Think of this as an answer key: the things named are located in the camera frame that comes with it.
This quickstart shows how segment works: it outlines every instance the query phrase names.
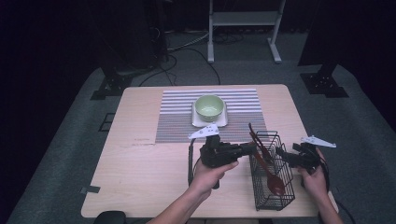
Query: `dark background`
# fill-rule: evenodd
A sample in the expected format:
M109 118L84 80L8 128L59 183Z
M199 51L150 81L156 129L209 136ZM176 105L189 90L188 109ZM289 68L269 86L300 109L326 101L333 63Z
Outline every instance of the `dark background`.
M128 24L119 24L125 11L110 10L128 1L107 1L115 4L111 6L92 6L92 2L97 1L6 0L0 3L0 74L3 85L0 223L6 222L23 194L90 73L102 66L107 76L115 76L111 68L125 61L136 68L157 63L158 55L155 54L161 50L148 44L151 39L149 27L158 26L148 17L156 14L153 9L142 9L142 2L151 6L153 1L134 0L132 6L126 7L134 12L128 13L132 27L130 33L120 28ZM277 7L277 1L228 1L227 5L223 0L215 2L216 10ZM396 74L394 3L384 0L364 3L322 0L318 5L318 2L289 0L281 32L309 31L301 65L321 64L329 53L336 55L339 63L356 76L363 90L394 128L395 91L391 82ZM208 24L208 1L174 0L173 3L163 3L163 9L165 30L205 29ZM109 12L113 16L107 17L110 23L106 24L100 15ZM131 19L138 14L145 18ZM119 27L114 33L121 32L113 34L112 25ZM141 49L133 47L136 39L128 42L133 37L141 40L142 36L146 36L146 41L139 45L145 46ZM135 55L145 60L137 61Z

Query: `wire basket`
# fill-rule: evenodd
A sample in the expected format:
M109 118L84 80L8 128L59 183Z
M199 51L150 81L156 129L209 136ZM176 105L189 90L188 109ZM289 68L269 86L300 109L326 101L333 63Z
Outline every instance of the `wire basket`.
M258 131L257 136L262 140L262 144L268 149L272 162L267 162L268 169L272 174L279 176L285 184L285 194L277 196L267 187L267 175L257 162L254 156L249 156L250 171L254 189L254 200L256 209L280 211L289 205L294 199L294 190L291 185L293 175L291 169L282 158L276 154L276 148L281 147L286 151L285 145L280 141L279 135L275 131Z

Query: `wooden spoon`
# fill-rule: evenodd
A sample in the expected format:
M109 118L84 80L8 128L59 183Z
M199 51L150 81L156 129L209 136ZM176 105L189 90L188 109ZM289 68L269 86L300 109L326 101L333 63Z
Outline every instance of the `wooden spoon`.
M256 160L260 163L262 166L262 169L264 169L265 173L267 174L267 187L268 189L275 195L277 196L282 196L286 193L285 191L285 184L283 183L283 180L277 176L273 175L267 167L267 164L265 161L262 159L262 156L260 155L259 151L254 152L254 157Z

